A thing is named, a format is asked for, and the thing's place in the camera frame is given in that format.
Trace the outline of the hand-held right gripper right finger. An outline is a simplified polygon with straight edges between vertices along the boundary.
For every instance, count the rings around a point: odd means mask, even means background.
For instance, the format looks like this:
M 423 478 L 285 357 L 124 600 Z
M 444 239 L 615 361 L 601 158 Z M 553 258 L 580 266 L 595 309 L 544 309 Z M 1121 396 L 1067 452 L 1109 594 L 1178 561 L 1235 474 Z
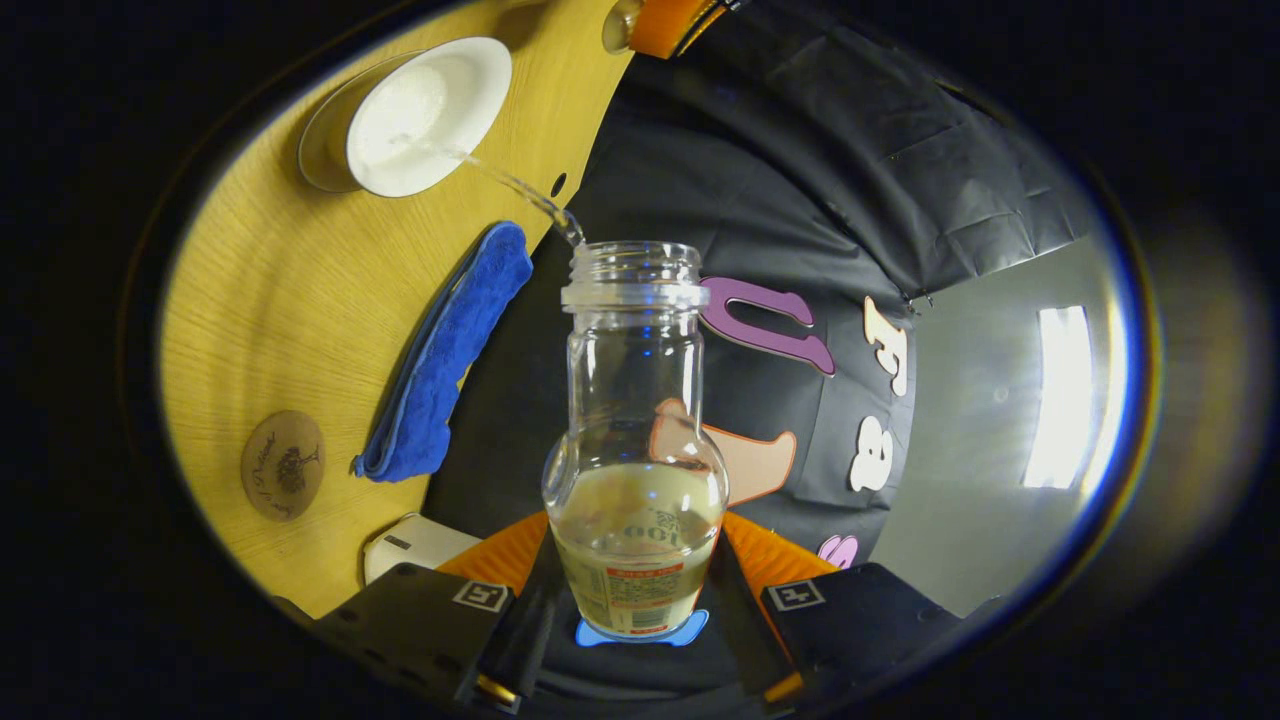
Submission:
M 837 569 L 736 512 L 723 519 L 709 582 L 742 688 L 773 714 L 901 685 L 1001 611 L 992 596 L 959 616 L 878 562 Z

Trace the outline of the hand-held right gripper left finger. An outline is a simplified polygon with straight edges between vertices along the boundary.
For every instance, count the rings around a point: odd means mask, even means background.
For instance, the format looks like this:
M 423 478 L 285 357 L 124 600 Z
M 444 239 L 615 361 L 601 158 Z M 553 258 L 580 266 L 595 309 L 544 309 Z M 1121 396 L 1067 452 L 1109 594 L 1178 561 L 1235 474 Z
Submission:
M 321 616 L 276 606 L 329 650 L 448 714 L 516 714 L 556 628 L 561 564 L 535 512 L 438 568 L 392 564 Z

